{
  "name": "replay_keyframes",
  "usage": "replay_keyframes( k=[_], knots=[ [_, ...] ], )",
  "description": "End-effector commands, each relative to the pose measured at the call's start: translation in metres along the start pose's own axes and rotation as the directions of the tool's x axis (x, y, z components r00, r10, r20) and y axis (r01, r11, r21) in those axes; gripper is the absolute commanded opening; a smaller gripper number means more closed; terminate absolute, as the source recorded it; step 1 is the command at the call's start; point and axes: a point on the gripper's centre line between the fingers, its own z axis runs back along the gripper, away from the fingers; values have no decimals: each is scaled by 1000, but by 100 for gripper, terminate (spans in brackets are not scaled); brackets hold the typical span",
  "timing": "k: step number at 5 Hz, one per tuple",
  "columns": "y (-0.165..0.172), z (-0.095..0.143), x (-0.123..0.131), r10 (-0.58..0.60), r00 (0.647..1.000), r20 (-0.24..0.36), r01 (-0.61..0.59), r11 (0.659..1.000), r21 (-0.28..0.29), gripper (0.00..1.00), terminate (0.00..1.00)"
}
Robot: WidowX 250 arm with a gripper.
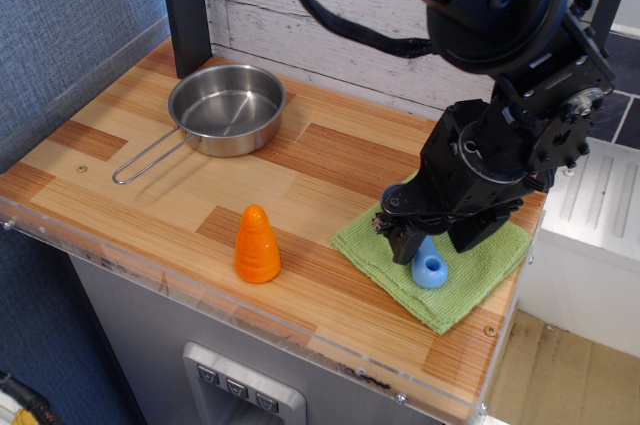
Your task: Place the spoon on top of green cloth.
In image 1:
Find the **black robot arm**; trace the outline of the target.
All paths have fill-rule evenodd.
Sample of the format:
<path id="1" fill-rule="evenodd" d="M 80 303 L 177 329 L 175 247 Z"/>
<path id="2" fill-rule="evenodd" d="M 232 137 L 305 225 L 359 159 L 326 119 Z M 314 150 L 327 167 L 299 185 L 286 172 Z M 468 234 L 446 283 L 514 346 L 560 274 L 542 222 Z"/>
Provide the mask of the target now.
<path id="1" fill-rule="evenodd" d="M 472 249 L 574 167 L 613 78 L 579 20 L 588 0 L 423 1 L 434 52 L 494 88 L 449 106 L 416 175 L 384 191 L 374 226 L 403 265 L 429 235 Z"/>

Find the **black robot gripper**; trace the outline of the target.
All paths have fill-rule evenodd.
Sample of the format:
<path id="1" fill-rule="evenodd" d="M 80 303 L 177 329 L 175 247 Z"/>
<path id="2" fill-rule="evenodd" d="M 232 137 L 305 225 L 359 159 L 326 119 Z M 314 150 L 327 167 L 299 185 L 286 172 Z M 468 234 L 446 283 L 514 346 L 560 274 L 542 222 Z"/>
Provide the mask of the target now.
<path id="1" fill-rule="evenodd" d="M 533 192 L 533 115 L 507 98 L 448 107 L 420 152 L 414 178 L 387 188 L 376 213 L 393 262 L 407 265 L 427 235 L 448 232 L 467 252 L 505 224 Z"/>

